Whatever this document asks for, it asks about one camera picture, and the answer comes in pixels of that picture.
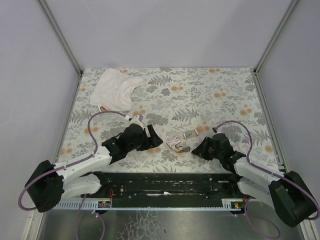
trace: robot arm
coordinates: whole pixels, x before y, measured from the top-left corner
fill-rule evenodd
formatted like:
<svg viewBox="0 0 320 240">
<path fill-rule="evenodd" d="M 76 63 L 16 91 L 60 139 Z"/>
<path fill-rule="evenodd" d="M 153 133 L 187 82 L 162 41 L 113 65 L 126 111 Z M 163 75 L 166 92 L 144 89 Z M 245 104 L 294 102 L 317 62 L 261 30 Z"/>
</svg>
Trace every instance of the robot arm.
<svg viewBox="0 0 320 240">
<path fill-rule="evenodd" d="M 141 115 L 134 116 L 123 133 L 104 141 L 95 153 L 55 164 L 48 160 L 41 162 L 26 186 L 38 176 L 55 169 L 57 171 L 42 177 L 27 190 L 37 210 L 43 213 L 55 207 L 61 199 L 96 193 L 101 183 L 92 172 L 101 171 L 103 167 L 124 159 L 132 150 L 145 151 L 160 146 L 162 139 L 152 125 L 147 126 L 147 134 L 142 118 Z"/>
<path fill-rule="evenodd" d="M 298 173 L 274 171 L 256 162 L 250 164 L 245 154 L 234 151 L 224 133 L 206 137 L 191 153 L 205 160 L 218 159 L 224 169 L 235 174 L 237 187 L 243 194 L 272 207 L 290 227 L 295 227 L 317 211 L 315 204 L 305 194 L 279 178 L 290 180 L 312 196 Z M 268 174 L 272 172 L 279 177 Z"/>
</svg>

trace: small metal part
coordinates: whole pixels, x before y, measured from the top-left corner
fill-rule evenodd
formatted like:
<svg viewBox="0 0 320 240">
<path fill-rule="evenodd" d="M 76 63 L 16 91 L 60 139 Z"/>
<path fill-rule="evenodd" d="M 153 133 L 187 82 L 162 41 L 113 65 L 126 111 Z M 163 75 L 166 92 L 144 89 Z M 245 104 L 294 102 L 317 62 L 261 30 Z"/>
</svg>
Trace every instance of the small metal part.
<svg viewBox="0 0 320 240">
<path fill-rule="evenodd" d="M 172 149 L 173 146 L 180 144 L 181 141 L 179 137 L 175 136 L 174 138 L 171 138 L 169 141 L 166 142 L 166 144 L 169 146 L 169 148 Z"/>
<path fill-rule="evenodd" d="M 196 137 L 196 136 L 199 136 L 199 133 L 198 133 L 197 129 L 192 130 L 192 131 L 186 131 L 186 132 L 183 133 L 183 137 L 184 137 L 184 139 L 186 139 L 186 140 L 187 140 L 187 139 L 194 138 L 194 137 Z"/>
<path fill-rule="evenodd" d="M 177 153 L 187 153 L 190 152 L 191 148 L 189 146 L 178 146 L 175 145 L 173 148 Z"/>
</svg>

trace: red wire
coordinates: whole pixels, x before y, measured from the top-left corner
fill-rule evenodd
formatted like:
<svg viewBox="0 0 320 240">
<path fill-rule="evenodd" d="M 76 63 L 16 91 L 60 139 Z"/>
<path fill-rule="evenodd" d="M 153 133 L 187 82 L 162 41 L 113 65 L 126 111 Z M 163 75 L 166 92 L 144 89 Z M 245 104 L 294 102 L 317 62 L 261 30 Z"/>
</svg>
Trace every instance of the red wire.
<svg viewBox="0 0 320 240">
<path fill-rule="evenodd" d="M 109 190 L 109 193 L 110 193 L 110 206 L 112 204 L 112 196 L 114 195 L 114 191 L 112 189 Z"/>
</svg>

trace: gray leaf print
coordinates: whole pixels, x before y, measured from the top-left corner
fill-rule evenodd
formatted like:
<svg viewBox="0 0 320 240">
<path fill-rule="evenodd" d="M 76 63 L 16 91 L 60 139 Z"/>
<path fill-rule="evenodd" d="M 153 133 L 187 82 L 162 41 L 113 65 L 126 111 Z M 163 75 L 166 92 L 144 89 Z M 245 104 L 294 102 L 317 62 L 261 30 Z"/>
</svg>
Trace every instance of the gray leaf print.
<svg viewBox="0 0 320 240">
<path fill-rule="evenodd" d="M 148 119 L 147 124 L 150 125 L 159 125 L 159 126 L 163 126 L 163 125 L 167 125 L 168 124 L 168 118 L 166 117 L 162 117 L 161 115 L 157 115 L 155 113 L 148 113 L 146 115 L 146 118 Z"/>
<path fill-rule="evenodd" d="M 228 75 L 228 76 L 230 76 L 230 75 L 237 75 L 237 74 L 238 74 L 237 72 L 232 72 L 232 71 L 221 71 L 220 73 L 226 74 L 226 75 Z"/>
<path fill-rule="evenodd" d="M 160 75 L 160 76 L 157 76 L 155 75 L 149 82 L 148 84 L 151 84 L 151 85 L 165 85 L 166 83 L 170 83 L 172 82 L 172 79 L 170 76 L 166 75 Z"/>
<path fill-rule="evenodd" d="M 234 100 L 234 101 L 243 101 L 243 100 L 245 100 L 244 97 L 239 97 L 239 96 L 227 96 L 226 98 L 230 99 L 230 100 Z"/>
<path fill-rule="evenodd" d="M 185 90 L 184 93 L 189 95 L 191 100 L 197 99 L 201 95 L 201 92 L 194 86 L 188 90 Z"/>
<path fill-rule="evenodd" d="M 164 89 L 162 89 L 161 94 L 164 96 L 169 96 L 170 90 L 168 88 L 164 88 Z"/>
<path fill-rule="evenodd" d="M 241 120 L 241 122 L 245 125 L 250 125 L 250 126 L 253 126 L 253 127 L 256 127 L 258 126 L 259 127 L 259 124 L 257 124 L 257 121 L 256 120 L 250 120 L 250 119 L 247 119 L 247 120 Z"/>
<path fill-rule="evenodd" d="M 134 76 L 134 77 L 142 77 L 143 76 L 143 74 L 140 72 L 128 72 L 127 75 Z"/>
<path fill-rule="evenodd" d="M 262 112 L 255 112 L 254 117 L 257 119 L 256 122 L 259 125 L 262 125 L 262 126 L 266 125 L 266 118 Z"/>
<path fill-rule="evenodd" d="M 189 120 L 189 123 L 191 122 L 191 119 L 196 118 L 197 116 L 199 116 L 199 114 L 197 113 L 197 110 L 194 110 L 192 108 L 192 110 L 186 108 L 184 109 L 179 109 L 178 111 L 176 111 L 176 113 L 174 114 L 174 116 L 172 117 L 171 120 L 176 120 L 176 121 L 185 121 L 187 122 L 187 120 Z"/>
<path fill-rule="evenodd" d="M 161 111 L 163 109 L 175 109 L 179 103 L 175 101 L 164 100 L 164 99 L 157 99 L 155 103 L 151 104 L 153 110 Z"/>
<path fill-rule="evenodd" d="M 171 72 L 172 68 L 170 68 L 170 67 L 160 67 L 160 71 L 161 72 Z"/>
<path fill-rule="evenodd" d="M 172 74 L 172 75 L 183 75 L 184 73 L 185 73 L 184 71 L 177 71 L 177 70 L 170 72 L 170 74 Z"/>
<path fill-rule="evenodd" d="M 91 117 L 91 111 L 87 108 L 86 110 L 80 109 L 80 111 L 74 110 L 71 115 L 71 123 L 81 123 L 84 120 L 88 120 Z"/>
<path fill-rule="evenodd" d="M 137 96 L 132 96 L 131 97 L 131 101 L 132 102 L 140 102 L 140 101 L 142 101 L 142 99 L 140 98 L 140 97 L 137 97 Z"/>
<path fill-rule="evenodd" d="M 164 150 L 161 153 L 161 156 L 162 156 L 163 159 L 166 159 L 169 162 L 174 162 L 174 161 L 176 161 L 178 159 L 178 157 L 174 153 L 171 153 L 169 150 Z"/>
<path fill-rule="evenodd" d="M 254 80 L 252 79 L 251 76 L 247 76 L 244 82 L 246 84 L 253 84 Z"/>
<path fill-rule="evenodd" d="M 262 129 L 260 131 L 258 130 L 254 130 L 253 131 L 249 131 L 252 137 L 252 142 L 253 145 L 262 145 L 263 141 L 268 140 L 269 139 L 269 135 L 266 131 L 262 131 Z M 249 136 L 246 135 L 245 137 L 242 138 L 242 143 L 246 143 L 249 144 L 250 140 L 249 140 Z"/>
<path fill-rule="evenodd" d="M 200 81 L 189 81 L 189 82 L 187 82 L 187 84 L 198 86 L 198 85 L 203 85 L 204 83 L 200 82 Z"/>
<path fill-rule="evenodd" d="M 172 166 L 170 169 L 166 166 L 162 166 L 162 168 L 163 170 L 160 167 L 156 166 L 155 169 L 153 169 L 152 171 L 155 173 L 175 173 L 176 172 L 176 168 L 173 170 Z"/>
<path fill-rule="evenodd" d="M 170 165 L 170 172 L 171 172 L 171 173 L 175 173 L 176 171 L 177 171 L 177 169 L 176 169 L 176 168 L 173 169 L 172 166 Z"/>
<path fill-rule="evenodd" d="M 172 100 L 185 100 L 187 98 L 188 98 L 188 96 L 186 96 L 186 95 L 179 95 L 179 96 L 173 96 L 171 99 Z"/>
<path fill-rule="evenodd" d="M 204 88 L 207 90 L 214 90 L 214 89 L 219 89 L 221 88 L 223 85 L 222 84 L 210 84 L 209 86 L 205 86 Z"/>
<path fill-rule="evenodd" d="M 137 169 L 139 167 L 139 165 L 133 161 L 120 161 L 118 164 L 126 169 Z"/>
<path fill-rule="evenodd" d="M 255 85 L 250 84 L 245 87 L 245 90 L 253 92 L 255 90 Z"/>
<path fill-rule="evenodd" d="M 189 81 L 200 81 L 201 79 L 203 79 L 205 77 L 206 73 L 202 72 L 201 74 L 191 74 L 191 75 L 188 75 L 186 77 L 187 80 Z"/>
<path fill-rule="evenodd" d="M 233 102 L 223 101 L 222 102 L 222 106 L 220 107 L 220 111 L 223 112 L 223 113 L 228 111 L 232 115 L 235 115 L 236 105 Z"/>
<path fill-rule="evenodd" d="M 187 68 L 188 75 L 193 75 L 196 71 L 197 71 L 196 67 L 188 67 Z"/>
<path fill-rule="evenodd" d="M 148 86 L 146 91 L 149 93 L 153 93 L 156 89 L 158 89 L 156 86 Z"/>
<path fill-rule="evenodd" d="M 86 150 L 86 148 L 81 148 L 80 150 L 78 150 L 78 151 L 74 151 L 72 154 L 71 154 L 71 156 L 73 157 L 73 158 L 76 158 L 76 157 L 79 157 L 79 156 L 81 156 L 81 155 L 83 155 L 83 154 L 86 154 L 88 151 Z"/>
<path fill-rule="evenodd" d="M 241 128 L 239 126 L 224 126 L 221 128 L 222 132 L 234 143 L 239 143 L 241 140 L 241 137 L 239 136 L 239 133 L 241 133 Z"/>
<path fill-rule="evenodd" d="M 136 94 L 139 97 L 145 98 L 149 95 L 149 93 L 146 92 L 142 87 L 138 87 L 134 89 L 134 94 Z"/>
<path fill-rule="evenodd" d="M 112 127 L 119 127 L 119 126 L 125 126 L 126 123 L 124 123 L 123 121 L 110 121 L 110 122 L 107 122 L 105 125 L 107 126 L 110 126 L 111 125 L 111 128 Z"/>
<path fill-rule="evenodd" d="M 174 163 L 175 166 L 179 167 L 193 167 L 195 164 L 197 164 L 199 161 L 198 160 L 185 160 L 182 159 L 182 161 L 177 161 Z"/>
<path fill-rule="evenodd" d="M 93 148 L 93 146 L 95 145 L 95 143 L 92 142 L 85 142 L 85 143 L 80 143 L 79 145 L 77 145 L 77 148 L 82 148 L 82 149 L 90 149 Z"/>
</svg>

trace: white cable tray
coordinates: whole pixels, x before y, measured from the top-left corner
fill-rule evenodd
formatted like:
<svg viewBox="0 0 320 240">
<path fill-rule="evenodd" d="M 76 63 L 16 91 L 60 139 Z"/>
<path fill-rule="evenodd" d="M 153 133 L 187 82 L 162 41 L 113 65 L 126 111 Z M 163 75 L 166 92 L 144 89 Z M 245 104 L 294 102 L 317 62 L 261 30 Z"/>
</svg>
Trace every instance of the white cable tray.
<svg viewBox="0 0 320 240">
<path fill-rule="evenodd" d="M 53 209 L 56 210 L 77 210 L 82 200 L 61 200 Z M 232 208 L 232 204 L 228 200 L 222 200 L 221 207 L 99 207 L 99 202 L 109 201 L 103 200 L 84 200 L 81 210 L 120 210 L 120 211 L 240 211 L 240 209 Z"/>
</svg>

